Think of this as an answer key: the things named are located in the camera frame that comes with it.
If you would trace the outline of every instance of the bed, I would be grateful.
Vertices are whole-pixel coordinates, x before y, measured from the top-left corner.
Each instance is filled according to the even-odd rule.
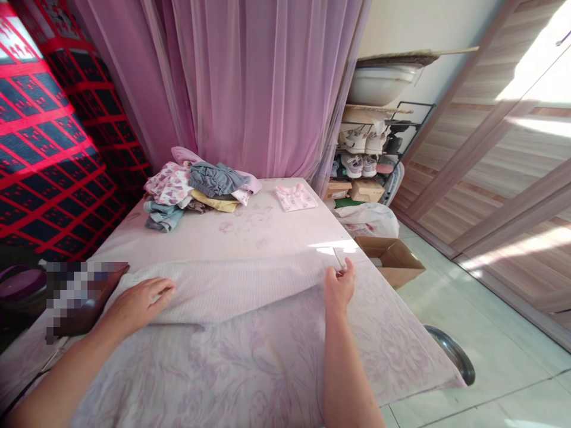
[[[143,227],[139,203],[91,261],[121,261],[137,272],[174,260],[279,257],[320,248],[349,256],[357,268],[349,306],[368,379],[385,405],[437,388],[462,387],[451,361],[371,261],[319,200],[283,212],[277,184],[233,214],[185,213],[161,234]],[[0,356],[0,407],[6,407],[53,351],[44,313]],[[325,338],[321,287],[312,287],[214,328],[151,325],[125,340],[90,386],[73,426],[296,426],[322,424]]]

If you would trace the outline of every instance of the white wall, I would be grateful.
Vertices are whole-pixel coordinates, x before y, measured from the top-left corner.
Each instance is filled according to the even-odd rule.
[[[477,46],[504,0],[372,0],[359,57],[432,49]],[[400,100],[437,103],[446,93],[469,53],[441,56],[422,70],[388,107]],[[424,108],[398,119],[421,120]]]

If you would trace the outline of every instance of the white basin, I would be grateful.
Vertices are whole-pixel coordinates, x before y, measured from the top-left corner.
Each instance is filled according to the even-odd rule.
[[[348,104],[385,106],[412,83],[419,64],[387,64],[383,67],[358,68],[349,88]]]

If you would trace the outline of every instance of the pile of clothes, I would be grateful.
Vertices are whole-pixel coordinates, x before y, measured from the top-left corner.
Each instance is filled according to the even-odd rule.
[[[183,147],[173,147],[172,154],[177,163],[167,162],[144,186],[149,194],[143,205],[149,229],[170,232],[185,210],[234,212],[240,204],[247,206],[250,196],[262,188],[252,174],[223,163],[212,165]]]

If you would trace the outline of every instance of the purple container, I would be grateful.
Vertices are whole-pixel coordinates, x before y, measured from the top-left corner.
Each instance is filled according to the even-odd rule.
[[[30,269],[25,265],[11,266],[0,273],[0,302],[16,303],[46,285],[46,273],[42,269]]]

